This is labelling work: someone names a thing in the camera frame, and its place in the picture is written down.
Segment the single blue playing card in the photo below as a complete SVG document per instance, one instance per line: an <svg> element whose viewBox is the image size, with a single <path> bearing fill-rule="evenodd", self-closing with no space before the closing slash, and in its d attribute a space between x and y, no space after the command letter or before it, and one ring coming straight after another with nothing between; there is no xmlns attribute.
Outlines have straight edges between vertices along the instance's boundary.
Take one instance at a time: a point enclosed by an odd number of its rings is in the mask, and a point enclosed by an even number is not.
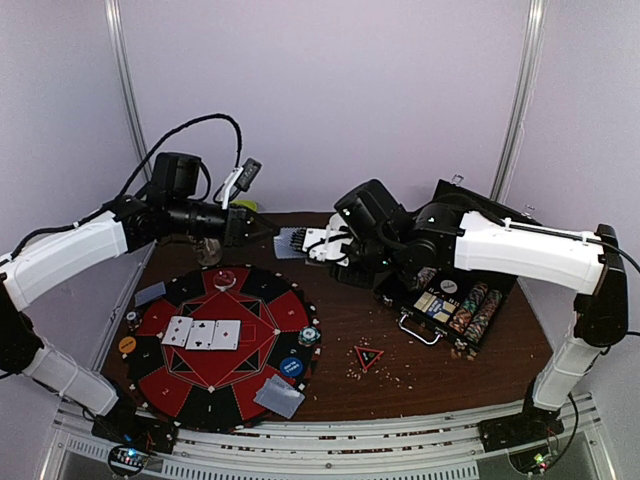
<svg viewBox="0 0 640 480"><path fill-rule="evenodd" d="M166 294L166 287L163 282L150 285L135 293L134 306L139 307L152 302Z"/></svg>

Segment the blue playing card deck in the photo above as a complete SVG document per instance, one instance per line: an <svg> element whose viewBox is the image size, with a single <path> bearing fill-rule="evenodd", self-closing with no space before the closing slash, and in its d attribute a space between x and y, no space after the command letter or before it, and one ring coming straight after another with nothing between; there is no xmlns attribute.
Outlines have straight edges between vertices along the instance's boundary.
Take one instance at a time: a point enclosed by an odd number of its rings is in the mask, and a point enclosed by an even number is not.
<svg viewBox="0 0 640 480"><path fill-rule="evenodd" d="M306 254L293 246L294 237L301 231L300 227L282 227L273 238L273 250L277 260L302 259Z"/></svg>

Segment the three of diamonds card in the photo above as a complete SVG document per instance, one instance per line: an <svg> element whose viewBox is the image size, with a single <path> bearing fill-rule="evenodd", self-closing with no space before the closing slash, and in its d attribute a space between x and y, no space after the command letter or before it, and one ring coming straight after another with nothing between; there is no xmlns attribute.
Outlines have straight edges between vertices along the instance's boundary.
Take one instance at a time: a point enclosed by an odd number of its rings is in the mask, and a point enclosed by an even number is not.
<svg viewBox="0 0 640 480"><path fill-rule="evenodd" d="M186 316L172 316L161 340L162 345L184 347L190 334L193 319Z"/></svg>

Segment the teal poker chip stack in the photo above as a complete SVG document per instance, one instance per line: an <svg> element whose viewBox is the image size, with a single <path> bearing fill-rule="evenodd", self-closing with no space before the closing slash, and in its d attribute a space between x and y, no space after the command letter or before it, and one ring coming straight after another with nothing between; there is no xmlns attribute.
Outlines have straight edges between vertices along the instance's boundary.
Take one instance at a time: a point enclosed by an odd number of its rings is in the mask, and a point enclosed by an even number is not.
<svg viewBox="0 0 640 480"><path fill-rule="evenodd" d="M298 343L305 347L310 347L321 338L320 331L314 326L307 326L300 330L298 334Z"/></svg>

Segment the orange big blind button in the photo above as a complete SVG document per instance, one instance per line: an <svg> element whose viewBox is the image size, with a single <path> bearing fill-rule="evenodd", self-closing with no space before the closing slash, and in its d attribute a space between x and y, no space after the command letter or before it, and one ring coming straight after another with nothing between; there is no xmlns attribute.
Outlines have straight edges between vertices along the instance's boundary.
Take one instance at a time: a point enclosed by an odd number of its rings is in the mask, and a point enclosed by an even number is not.
<svg viewBox="0 0 640 480"><path fill-rule="evenodd" d="M125 336L118 344L118 350L123 355L131 354L137 346L136 338L133 336Z"/></svg>

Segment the dealt blue card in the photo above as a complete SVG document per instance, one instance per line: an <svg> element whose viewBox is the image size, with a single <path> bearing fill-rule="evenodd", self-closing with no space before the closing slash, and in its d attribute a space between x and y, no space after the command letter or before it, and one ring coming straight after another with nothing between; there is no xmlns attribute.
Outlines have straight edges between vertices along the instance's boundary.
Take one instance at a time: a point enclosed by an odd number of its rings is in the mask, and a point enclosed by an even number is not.
<svg viewBox="0 0 640 480"><path fill-rule="evenodd" d="M273 393L262 393L260 390L254 397L254 402L282 417L290 419L293 417L299 406L305 400L305 396L300 392L296 398L289 398Z"/></svg>
<svg viewBox="0 0 640 480"><path fill-rule="evenodd" d="M291 386L279 375L273 375L271 378L268 378L260 391L262 393L273 393L289 398L296 398L300 395L300 392L296 388Z"/></svg>

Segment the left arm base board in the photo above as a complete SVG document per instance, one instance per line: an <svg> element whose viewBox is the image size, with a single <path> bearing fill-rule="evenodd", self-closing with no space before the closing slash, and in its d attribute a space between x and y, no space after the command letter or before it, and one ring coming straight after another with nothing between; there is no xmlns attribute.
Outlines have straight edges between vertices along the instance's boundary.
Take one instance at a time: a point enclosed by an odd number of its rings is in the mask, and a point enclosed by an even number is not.
<svg viewBox="0 0 640 480"><path fill-rule="evenodd" d="M148 417L137 417L141 430L137 434L117 433L105 420L94 420L91 433L114 443L107 453L106 463L113 474L131 478L148 467L159 466L160 454L171 454L178 436L178 428Z"/></svg>

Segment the right arm base board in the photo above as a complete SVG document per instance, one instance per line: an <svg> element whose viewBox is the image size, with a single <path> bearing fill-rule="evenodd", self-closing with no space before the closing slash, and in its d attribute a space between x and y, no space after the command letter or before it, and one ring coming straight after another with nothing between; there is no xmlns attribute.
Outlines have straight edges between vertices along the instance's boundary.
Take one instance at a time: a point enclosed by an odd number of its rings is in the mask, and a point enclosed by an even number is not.
<svg viewBox="0 0 640 480"><path fill-rule="evenodd" d="M560 453L559 435L565 428L560 420L511 415L481 421L478 431L486 453L506 450L510 465L531 477L551 467Z"/></svg>

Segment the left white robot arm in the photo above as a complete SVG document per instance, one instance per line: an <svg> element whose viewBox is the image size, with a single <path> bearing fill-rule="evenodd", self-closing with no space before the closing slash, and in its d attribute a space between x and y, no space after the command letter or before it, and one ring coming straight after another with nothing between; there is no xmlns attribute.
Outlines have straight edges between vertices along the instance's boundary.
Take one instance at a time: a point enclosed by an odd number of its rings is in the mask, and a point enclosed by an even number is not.
<svg viewBox="0 0 640 480"><path fill-rule="evenodd" d="M242 246L275 232L270 222L235 204L262 165L247 159L227 176L211 202L197 198L200 158L159 154L151 179L134 195L122 194L67 227L45 228L1 258L1 370L23 374L105 416L106 429L123 444L144 433L138 415L120 405L115 386L38 336L25 310L36 299L83 271L174 234Z"/></svg>

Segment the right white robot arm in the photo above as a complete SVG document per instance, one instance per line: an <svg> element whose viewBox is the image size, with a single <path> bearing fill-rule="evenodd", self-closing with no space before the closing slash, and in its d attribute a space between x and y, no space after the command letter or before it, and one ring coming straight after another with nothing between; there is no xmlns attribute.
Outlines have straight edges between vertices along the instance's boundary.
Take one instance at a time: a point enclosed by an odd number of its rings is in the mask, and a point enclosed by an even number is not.
<svg viewBox="0 0 640 480"><path fill-rule="evenodd" d="M545 227L517 211L447 182L414 212L377 179L340 198L326 229L340 234L338 254L349 270L367 275L391 270L406 284L424 268L506 274L575 292L575 319L564 343L537 375L531 405L513 419L519 440L535 440L588 366L628 331L629 256L615 230Z"/></svg>

